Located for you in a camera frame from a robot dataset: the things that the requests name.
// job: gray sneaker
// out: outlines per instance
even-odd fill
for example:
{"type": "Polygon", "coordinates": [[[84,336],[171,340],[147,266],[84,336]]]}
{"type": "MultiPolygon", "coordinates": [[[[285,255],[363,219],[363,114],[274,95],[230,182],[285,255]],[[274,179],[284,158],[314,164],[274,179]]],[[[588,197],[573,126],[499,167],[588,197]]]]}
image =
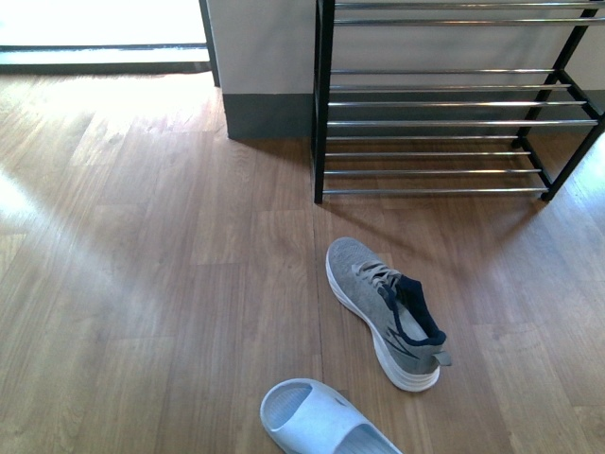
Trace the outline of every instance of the gray sneaker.
{"type": "Polygon", "coordinates": [[[445,333],[428,312],[421,283],[388,268],[353,238],[332,243],[325,269],[338,300],[370,327],[390,381],[413,392],[433,386],[440,366],[452,361],[442,350],[445,333]]]}

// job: shoelace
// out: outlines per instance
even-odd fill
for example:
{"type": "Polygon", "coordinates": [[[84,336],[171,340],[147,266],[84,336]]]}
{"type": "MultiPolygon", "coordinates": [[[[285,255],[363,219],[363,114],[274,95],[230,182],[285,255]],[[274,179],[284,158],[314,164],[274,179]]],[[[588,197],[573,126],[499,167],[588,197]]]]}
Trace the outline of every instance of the shoelace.
{"type": "Polygon", "coordinates": [[[399,334],[404,333],[404,328],[399,320],[399,308],[397,307],[398,295],[405,298],[402,291],[398,291],[397,283],[402,277],[399,271],[392,270],[378,260],[370,260],[359,265],[353,265],[353,272],[364,280],[369,281],[387,303],[387,307],[393,313],[393,320],[399,334]]]}
{"type": "Polygon", "coordinates": [[[358,265],[353,265],[352,268],[356,275],[369,281],[376,289],[386,286],[394,290],[397,280],[401,277],[399,271],[392,270],[378,260],[370,260],[358,265]]]}

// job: shoe rack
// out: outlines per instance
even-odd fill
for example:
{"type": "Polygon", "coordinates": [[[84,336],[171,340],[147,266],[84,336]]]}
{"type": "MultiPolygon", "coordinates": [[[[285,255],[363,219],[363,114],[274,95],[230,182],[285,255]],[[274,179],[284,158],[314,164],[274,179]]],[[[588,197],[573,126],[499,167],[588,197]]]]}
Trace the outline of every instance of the shoe rack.
{"type": "MultiPolygon", "coordinates": [[[[544,201],[552,200],[605,129],[603,111],[565,69],[588,27],[605,25],[605,18],[597,15],[603,8],[605,1],[601,0],[531,3],[317,0],[311,143],[315,203],[330,195],[474,193],[533,193],[544,201]],[[351,27],[372,30],[382,27],[388,35],[383,32],[381,36],[392,37],[398,33],[401,36],[403,29],[416,27],[447,27],[452,33],[457,28],[465,30],[467,37],[485,27],[534,27],[558,33],[564,45],[556,49],[557,59],[546,68],[422,69],[413,61],[418,55],[410,48],[414,43],[402,48],[400,60],[394,65],[387,61],[379,67],[374,64],[368,67],[366,59],[360,58],[354,67],[334,67],[333,61],[341,50],[334,46],[335,33],[351,27]],[[539,81],[516,82],[527,76],[539,81]],[[389,83],[380,81],[384,78],[389,83]],[[531,144],[529,133],[537,128],[538,131],[574,128],[584,137],[577,149],[570,150],[568,161],[556,174],[549,173],[531,144]],[[493,144],[501,145],[502,149],[492,150],[493,144]],[[457,164],[449,168],[449,162],[457,164]],[[467,163],[466,167],[460,167],[460,162],[467,163]],[[355,186],[355,182],[363,179],[378,184],[355,186]],[[388,188],[380,184],[392,179],[430,181],[433,185],[417,187],[414,183],[410,188],[388,188]],[[458,179],[460,183],[444,184],[450,179],[458,179]],[[474,185],[486,179],[496,183],[474,185]],[[499,180],[506,183],[499,185],[499,180]]],[[[375,56],[379,56],[381,49],[374,50],[375,56]]]]}

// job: slide sandal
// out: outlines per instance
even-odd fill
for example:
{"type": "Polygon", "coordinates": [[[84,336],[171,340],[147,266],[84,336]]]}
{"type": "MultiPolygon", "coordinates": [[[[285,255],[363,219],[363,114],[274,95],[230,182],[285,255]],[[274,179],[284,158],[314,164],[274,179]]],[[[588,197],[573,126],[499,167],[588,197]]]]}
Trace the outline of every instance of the slide sandal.
{"type": "Polygon", "coordinates": [[[316,380],[274,386],[260,412],[265,430],[286,454],[402,454],[353,404],[316,380]]]}

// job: metal shoe rack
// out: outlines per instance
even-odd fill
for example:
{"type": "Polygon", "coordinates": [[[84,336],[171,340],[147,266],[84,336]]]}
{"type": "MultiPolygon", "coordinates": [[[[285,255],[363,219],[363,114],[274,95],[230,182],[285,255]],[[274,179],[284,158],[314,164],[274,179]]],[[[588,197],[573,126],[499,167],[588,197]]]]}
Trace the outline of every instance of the metal shoe rack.
{"type": "MultiPolygon", "coordinates": [[[[471,194],[471,193],[537,193],[550,201],[580,160],[605,129],[603,111],[582,91],[565,71],[576,47],[588,26],[605,25],[605,18],[597,17],[605,1],[577,1],[545,3],[336,3],[335,0],[318,0],[316,10],[316,47],[312,153],[314,162],[315,203],[326,195],[414,195],[414,194],[471,194]],[[504,10],[513,18],[503,17],[504,10]],[[548,10],[540,18],[536,11],[527,18],[530,10],[548,10]],[[481,19],[462,18],[482,11],[481,19]],[[558,27],[567,30],[568,37],[559,57],[546,69],[388,69],[388,68],[333,68],[335,28],[340,27],[558,27]],[[430,80],[435,76],[448,79],[489,78],[492,76],[533,75],[544,83],[356,83],[362,79],[388,76],[430,80]],[[334,79],[344,82],[334,83],[334,79]],[[553,92],[567,93],[565,100],[549,100],[553,92]],[[476,99],[469,99],[469,94],[476,99]],[[564,119],[539,119],[548,109],[563,109],[564,119]],[[572,109],[574,119],[568,119],[572,109]],[[485,116],[464,115],[480,110],[485,116]],[[510,119],[511,112],[520,112],[510,119]],[[571,154],[557,175],[549,175],[538,152],[528,139],[535,127],[584,127],[583,141],[571,154]],[[460,148],[459,144],[471,144],[460,148]],[[484,143],[499,143],[505,149],[486,151],[484,143]],[[389,144],[387,151],[381,146],[389,144]],[[418,147],[420,150],[402,150],[418,147]],[[448,161],[466,161],[471,168],[447,168],[448,161]],[[476,163],[511,163],[516,168],[476,168],[476,163]],[[516,177],[533,176],[529,186],[506,183],[493,187],[466,187],[482,181],[475,177],[488,177],[507,181],[527,180],[516,177]],[[384,184],[369,187],[365,183],[355,187],[354,182],[369,178],[375,183],[385,179],[426,180],[437,182],[436,187],[412,184],[411,188],[389,188],[384,184]],[[442,187],[443,179],[458,178],[453,186],[442,187]],[[346,181],[344,187],[339,183],[346,181]]],[[[402,58],[410,54],[403,52],[402,58]]]]}

